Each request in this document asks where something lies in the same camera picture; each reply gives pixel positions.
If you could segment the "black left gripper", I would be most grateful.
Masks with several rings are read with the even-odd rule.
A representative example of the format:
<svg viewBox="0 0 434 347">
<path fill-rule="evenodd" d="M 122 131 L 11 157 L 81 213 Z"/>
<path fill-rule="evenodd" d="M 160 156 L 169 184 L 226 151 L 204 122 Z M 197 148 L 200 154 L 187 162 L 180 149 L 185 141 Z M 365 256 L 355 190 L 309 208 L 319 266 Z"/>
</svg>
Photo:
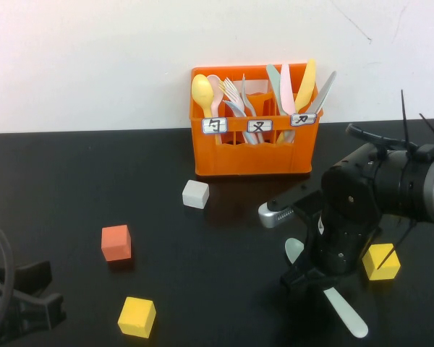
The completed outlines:
<svg viewBox="0 0 434 347">
<path fill-rule="evenodd" d="M 22 290 L 43 290 L 52 281 L 51 263 L 46 260 L 21 265 L 14 271 L 14 293 L 8 308 L 0 316 L 0 344 L 17 338 L 24 329 L 54 329 L 65 321 L 63 310 L 64 297 L 61 294 L 51 294 L 46 298 L 31 296 L 20 303 L 15 294 Z M 5 281 L 5 269 L 0 267 L 0 304 Z"/>
</svg>

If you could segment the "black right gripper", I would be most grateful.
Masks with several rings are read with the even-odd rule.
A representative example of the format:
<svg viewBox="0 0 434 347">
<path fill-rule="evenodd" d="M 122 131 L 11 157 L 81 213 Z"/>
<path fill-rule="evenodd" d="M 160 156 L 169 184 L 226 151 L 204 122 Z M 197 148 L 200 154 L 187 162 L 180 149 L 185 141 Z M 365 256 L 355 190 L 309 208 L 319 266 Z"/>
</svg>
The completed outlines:
<svg viewBox="0 0 434 347">
<path fill-rule="evenodd" d="M 303 268 L 292 265 L 280 277 L 287 291 L 300 291 L 311 285 L 335 286 L 335 275 L 348 275 L 357 269 L 378 230 L 380 214 L 316 213 L 303 217 L 307 225 Z"/>
</svg>

